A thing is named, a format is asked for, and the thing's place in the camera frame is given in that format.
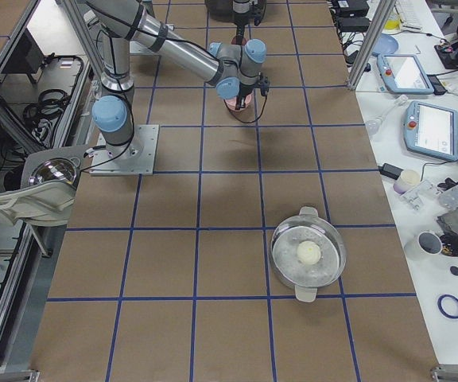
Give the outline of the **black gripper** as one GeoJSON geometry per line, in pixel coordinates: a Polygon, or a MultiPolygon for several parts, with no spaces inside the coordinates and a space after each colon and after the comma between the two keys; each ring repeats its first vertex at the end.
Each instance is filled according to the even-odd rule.
{"type": "Polygon", "coordinates": [[[240,84],[239,85],[239,93],[236,97],[237,104],[247,104],[246,98],[250,96],[253,91],[252,85],[247,84],[240,84]]]}

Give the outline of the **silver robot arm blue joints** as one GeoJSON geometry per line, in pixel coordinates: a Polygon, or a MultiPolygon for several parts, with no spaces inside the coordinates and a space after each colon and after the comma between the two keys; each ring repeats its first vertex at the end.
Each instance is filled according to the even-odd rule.
{"type": "Polygon", "coordinates": [[[214,87],[219,98],[236,97],[240,84],[252,85],[252,93],[258,89],[262,97],[268,96],[270,82],[262,73],[267,54],[263,41],[250,39],[245,45],[213,42],[205,49],[158,21],[143,1],[87,1],[86,4],[110,37],[136,41],[169,58],[214,87]]]}

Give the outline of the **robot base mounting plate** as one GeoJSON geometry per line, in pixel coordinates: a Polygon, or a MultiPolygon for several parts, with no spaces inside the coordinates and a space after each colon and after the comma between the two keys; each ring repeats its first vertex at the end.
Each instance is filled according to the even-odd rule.
{"type": "Polygon", "coordinates": [[[102,133],[99,133],[98,146],[92,156],[88,170],[93,176],[152,175],[160,127],[157,124],[139,124],[135,127],[134,138],[124,154],[116,158],[125,145],[115,147],[107,145],[102,133]]]}

